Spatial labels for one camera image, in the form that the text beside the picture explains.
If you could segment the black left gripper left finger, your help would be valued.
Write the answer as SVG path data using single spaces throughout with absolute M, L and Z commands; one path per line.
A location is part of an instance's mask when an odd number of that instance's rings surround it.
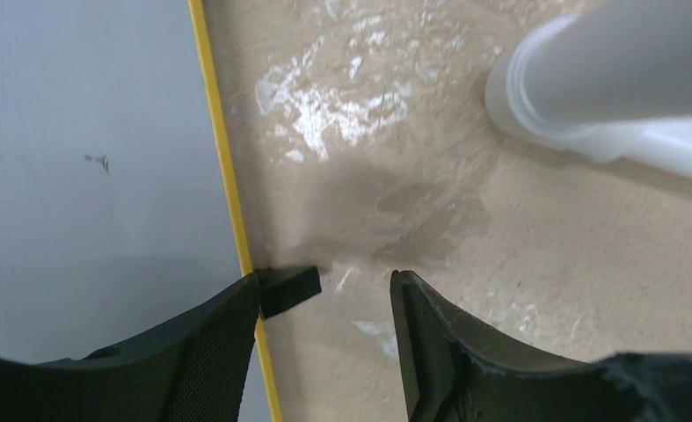
M 0 358 L 0 421 L 235 421 L 254 345 L 253 275 L 80 360 Z

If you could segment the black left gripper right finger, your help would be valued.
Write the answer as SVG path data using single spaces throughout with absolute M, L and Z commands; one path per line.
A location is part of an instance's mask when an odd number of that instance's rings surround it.
M 411 421 L 692 421 L 692 353 L 572 360 L 512 338 L 412 271 L 390 277 Z

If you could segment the black metal whiteboard stand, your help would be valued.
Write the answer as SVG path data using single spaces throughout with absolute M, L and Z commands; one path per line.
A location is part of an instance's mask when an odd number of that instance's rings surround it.
M 260 315 L 275 317 L 322 292 L 316 266 L 257 269 L 260 287 Z

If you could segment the yellow framed whiteboard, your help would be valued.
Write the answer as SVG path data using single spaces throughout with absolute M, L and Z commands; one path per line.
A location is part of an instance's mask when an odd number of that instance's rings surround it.
M 0 1 L 0 365 L 118 357 L 251 271 L 199 1 Z M 0 376 L 0 421 L 111 419 Z

